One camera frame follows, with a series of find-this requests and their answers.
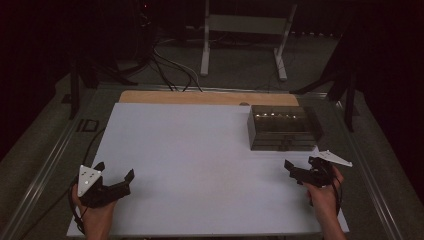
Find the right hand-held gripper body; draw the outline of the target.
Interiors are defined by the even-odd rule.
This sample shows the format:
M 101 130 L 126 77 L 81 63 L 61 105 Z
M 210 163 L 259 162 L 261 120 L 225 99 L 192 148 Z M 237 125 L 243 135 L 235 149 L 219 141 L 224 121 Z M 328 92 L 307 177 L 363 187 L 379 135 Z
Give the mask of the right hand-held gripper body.
M 315 156 L 322 159 L 320 166 L 311 166 L 309 169 L 296 167 L 293 173 L 293 178 L 298 184 L 308 183 L 316 187 L 328 186 L 333 182 L 334 173 L 332 170 L 333 164 L 352 167 L 353 163 L 335 155 L 329 150 L 318 152 Z

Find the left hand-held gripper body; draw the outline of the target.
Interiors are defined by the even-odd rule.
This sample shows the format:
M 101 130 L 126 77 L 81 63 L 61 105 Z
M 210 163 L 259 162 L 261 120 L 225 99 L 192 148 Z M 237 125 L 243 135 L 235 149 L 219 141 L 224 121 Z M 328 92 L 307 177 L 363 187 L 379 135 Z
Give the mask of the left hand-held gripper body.
M 84 206 L 99 208 L 117 201 L 131 193 L 130 183 L 122 182 L 106 186 L 102 172 L 84 165 L 77 177 L 77 196 Z

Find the smoky clear plastic drawer box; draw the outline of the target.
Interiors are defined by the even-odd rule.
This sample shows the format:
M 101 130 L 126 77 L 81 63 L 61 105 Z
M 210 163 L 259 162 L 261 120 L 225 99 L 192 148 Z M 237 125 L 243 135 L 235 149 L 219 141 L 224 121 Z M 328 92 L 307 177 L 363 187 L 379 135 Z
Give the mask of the smoky clear plastic drawer box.
M 311 107 L 252 105 L 247 120 L 248 136 L 256 134 L 309 134 L 317 142 L 321 124 Z

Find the person's left hand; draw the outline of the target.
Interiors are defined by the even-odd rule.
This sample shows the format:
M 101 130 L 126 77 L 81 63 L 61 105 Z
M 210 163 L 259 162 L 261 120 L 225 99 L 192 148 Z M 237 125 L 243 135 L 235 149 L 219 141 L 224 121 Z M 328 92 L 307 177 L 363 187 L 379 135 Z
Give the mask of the person's left hand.
M 77 195 L 73 195 L 72 200 L 84 212 L 82 222 L 85 235 L 94 232 L 110 233 L 117 202 L 109 203 L 101 208 L 87 208 L 82 205 Z

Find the person's right hand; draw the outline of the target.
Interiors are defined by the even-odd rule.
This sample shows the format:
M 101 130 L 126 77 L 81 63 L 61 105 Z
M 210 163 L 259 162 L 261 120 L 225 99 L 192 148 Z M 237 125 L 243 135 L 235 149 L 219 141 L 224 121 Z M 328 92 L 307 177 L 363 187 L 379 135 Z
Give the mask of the person's right hand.
M 344 178 L 335 166 L 332 167 L 332 170 L 334 178 L 333 182 L 328 186 L 318 188 L 314 185 L 304 183 L 308 191 L 308 197 L 314 207 L 315 214 L 333 212 L 338 216 L 340 209 L 339 188 Z

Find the white board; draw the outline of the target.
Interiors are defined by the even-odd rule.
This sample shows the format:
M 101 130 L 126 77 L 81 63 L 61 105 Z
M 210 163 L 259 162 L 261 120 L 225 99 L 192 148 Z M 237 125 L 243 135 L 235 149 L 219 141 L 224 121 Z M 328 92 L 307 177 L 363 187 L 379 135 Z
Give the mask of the white board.
M 95 160 L 105 184 L 134 171 L 116 237 L 271 236 L 320 230 L 285 161 L 306 152 L 253 151 L 247 106 L 118 103 Z

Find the black stand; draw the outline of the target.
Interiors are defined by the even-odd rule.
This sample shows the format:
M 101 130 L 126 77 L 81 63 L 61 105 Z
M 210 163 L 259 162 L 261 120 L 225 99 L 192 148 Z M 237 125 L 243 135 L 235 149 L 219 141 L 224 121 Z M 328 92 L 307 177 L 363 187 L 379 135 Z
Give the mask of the black stand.
M 333 85 L 326 94 L 326 98 L 329 101 L 337 102 L 343 95 L 346 95 L 344 123 L 348 130 L 353 132 L 353 110 L 357 82 L 356 67 L 342 67 L 329 73 L 323 73 L 318 80 L 300 89 L 291 90 L 290 94 L 303 95 L 328 82 L 333 82 Z
M 85 56 L 85 57 L 70 57 L 70 94 L 65 100 L 70 104 L 70 116 L 72 120 L 76 117 L 80 109 L 80 80 L 83 80 L 84 85 L 87 88 L 96 88 L 99 81 L 95 79 L 93 71 L 99 70 L 111 77 L 118 83 L 126 86 L 135 86 L 136 83 L 125 79 L 120 76 L 117 71 L 112 70 L 105 65 L 100 64 L 98 61 Z

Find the wooden table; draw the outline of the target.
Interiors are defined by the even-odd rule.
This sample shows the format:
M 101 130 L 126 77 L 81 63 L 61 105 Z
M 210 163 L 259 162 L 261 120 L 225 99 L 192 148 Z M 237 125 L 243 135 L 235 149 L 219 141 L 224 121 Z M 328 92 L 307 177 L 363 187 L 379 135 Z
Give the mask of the wooden table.
M 292 94 L 126 90 L 119 103 L 298 106 Z

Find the dark equipment stand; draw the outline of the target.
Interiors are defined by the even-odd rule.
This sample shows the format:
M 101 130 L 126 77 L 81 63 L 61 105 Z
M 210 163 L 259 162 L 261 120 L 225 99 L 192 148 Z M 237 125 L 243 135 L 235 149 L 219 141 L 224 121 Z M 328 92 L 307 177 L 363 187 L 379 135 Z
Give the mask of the dark equipment stand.
M 138 68 L 150 60 L 157 33 L 158 5 L 155 0 L 132 0 L 133 19 L 136 35 L 136 49 L 133 58 Z

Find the metal floor rail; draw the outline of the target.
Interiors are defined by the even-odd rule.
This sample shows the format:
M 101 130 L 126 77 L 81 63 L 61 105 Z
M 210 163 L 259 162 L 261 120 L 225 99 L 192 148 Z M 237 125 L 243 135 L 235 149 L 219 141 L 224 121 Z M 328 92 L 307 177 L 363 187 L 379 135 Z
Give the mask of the metal floor rail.
M 0 240 L 68 240 L 65 149 L 79 120 L 40 117 L 0 164 Z
M 378 183 L 372 174 L 365 153 L 361 150 L 357 139 L 345 123 L 345 108 L 338 101 L 333 106 L 333 110 L 337 115 L 342 135 L 349 148 L 349 157 L 354 163 L 354 168 L 360 175 L 360 181 L 367 192 L 369 200 L 372 202 L 373 212 L 378 216 L 379 224 L 384 229 L 387 240 L 404 240 Z

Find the white metal stand frame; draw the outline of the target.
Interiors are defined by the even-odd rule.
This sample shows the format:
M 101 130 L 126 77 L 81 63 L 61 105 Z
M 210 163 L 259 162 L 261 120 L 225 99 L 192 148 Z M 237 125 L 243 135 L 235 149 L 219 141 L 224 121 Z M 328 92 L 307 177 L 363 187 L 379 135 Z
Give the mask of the white metal stand frame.
M 278 77 L 281 81 L 286 81 L 287 73 L 283 60 L 283 51 L 297 7 L 297 4 L 292 4 L 289 9 L 289 15 L 283 18 L 221 15 L 211 14 L 210 0 L 205 0 L 204 39 L 200 75 L 207 76 L 209 73 L 211 31 L 268 34 L 281 36 L 280 45 L 273 50 L 273 54 Z

